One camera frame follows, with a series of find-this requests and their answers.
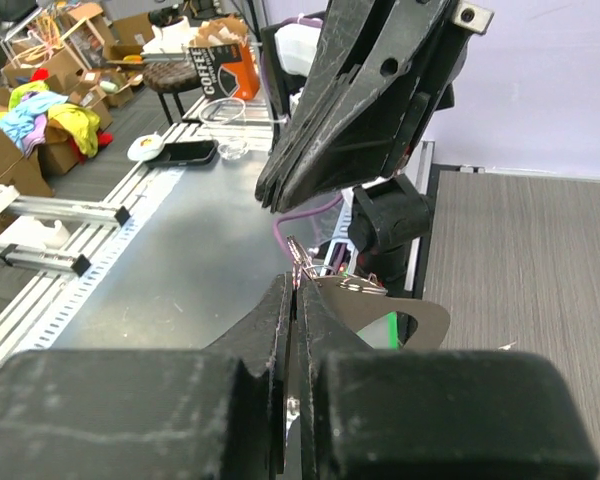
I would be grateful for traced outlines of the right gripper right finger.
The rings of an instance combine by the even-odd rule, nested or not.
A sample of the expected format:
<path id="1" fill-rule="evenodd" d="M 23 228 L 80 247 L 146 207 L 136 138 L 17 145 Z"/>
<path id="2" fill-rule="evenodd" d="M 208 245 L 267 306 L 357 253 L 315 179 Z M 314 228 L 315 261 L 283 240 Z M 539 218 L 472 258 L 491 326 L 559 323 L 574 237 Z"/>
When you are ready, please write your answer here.
<path id="1" fill-rule="evenodd" d="M 297 288 L 306 479 L 595 479 L 560 372 L 530 353 L 375 350 Z"/>

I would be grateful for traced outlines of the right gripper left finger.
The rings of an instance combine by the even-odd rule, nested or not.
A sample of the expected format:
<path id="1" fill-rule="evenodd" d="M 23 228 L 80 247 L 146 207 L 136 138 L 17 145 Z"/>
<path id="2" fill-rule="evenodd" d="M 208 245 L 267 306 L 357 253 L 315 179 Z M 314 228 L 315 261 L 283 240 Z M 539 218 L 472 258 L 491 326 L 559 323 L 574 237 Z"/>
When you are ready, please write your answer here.
<path id="1" fill-rule="evenodd" d="M 273 479 L 293 287 L 196 349 L 48 349 L 0 367 L 0 479 Z"/>

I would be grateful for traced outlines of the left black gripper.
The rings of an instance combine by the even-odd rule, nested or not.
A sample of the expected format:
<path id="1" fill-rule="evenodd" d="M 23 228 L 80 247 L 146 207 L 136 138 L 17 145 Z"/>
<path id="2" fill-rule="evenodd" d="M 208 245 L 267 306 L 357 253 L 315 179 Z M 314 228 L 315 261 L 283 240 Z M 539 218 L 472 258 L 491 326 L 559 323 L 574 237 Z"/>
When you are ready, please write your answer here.
<path id="1" fill-rule="evenodd" d="M 273 212 L 394 174 L 454 106 L 468 42 L 494 12 L 469 1 L 332 1 L 291 119 L 257 181 Z"/>

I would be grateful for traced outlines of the keychain with keys and strap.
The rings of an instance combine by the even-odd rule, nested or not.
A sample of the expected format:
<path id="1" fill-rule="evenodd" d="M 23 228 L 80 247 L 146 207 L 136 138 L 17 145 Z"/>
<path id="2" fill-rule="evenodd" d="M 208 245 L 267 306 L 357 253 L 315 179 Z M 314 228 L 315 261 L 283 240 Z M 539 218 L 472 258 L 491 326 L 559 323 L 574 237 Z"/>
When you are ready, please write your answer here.
<path id="1" fill-rule="evenodd" d="M 318 267 L 295 237 L 286 239 L 293 259 L 293 282 L 317 288 L 327 306 L 351 331 L 358 333 L 384 319 L 392 349 L 431 350 L 441 346 L 450 327 L 442 306 L 419 299 L 396 298 L 379 283 L 331 267 L 320 276 Z"/>

